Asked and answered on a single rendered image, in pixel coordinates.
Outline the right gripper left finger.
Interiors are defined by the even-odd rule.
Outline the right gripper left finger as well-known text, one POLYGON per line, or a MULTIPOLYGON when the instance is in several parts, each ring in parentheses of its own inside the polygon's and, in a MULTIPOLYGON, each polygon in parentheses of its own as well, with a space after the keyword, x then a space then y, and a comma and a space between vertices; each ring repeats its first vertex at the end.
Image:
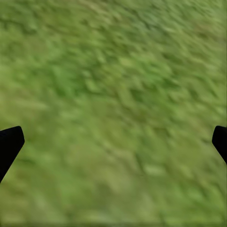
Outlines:
POLYGON ((25 143, 20 126, 0 131, 0 183, 25 143))

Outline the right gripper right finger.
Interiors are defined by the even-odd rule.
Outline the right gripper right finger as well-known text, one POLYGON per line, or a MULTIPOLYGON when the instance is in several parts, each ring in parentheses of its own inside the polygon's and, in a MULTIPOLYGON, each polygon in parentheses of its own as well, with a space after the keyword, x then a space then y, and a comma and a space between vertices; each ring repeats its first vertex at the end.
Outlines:
POLYGON ((227 164, 227 128, 226 127, 216 126, 213 132, 212 143, 227 164))

